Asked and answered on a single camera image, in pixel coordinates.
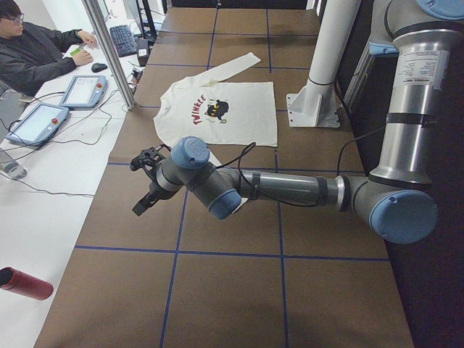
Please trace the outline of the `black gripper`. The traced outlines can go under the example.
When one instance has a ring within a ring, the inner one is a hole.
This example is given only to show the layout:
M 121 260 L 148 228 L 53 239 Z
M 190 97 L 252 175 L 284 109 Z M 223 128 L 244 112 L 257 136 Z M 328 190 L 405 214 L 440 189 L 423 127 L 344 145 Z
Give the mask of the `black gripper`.
M 149 170 L 146 174 L 152 182 L 149 184 L 149 193 L 143 196 L 132 208 L 132 211 L 137 216 L 141 216 L 146 212 L 152 206 L 152 203 L 170 198 L 170 192 L 159 185 L 157 174 L 153 170 Z

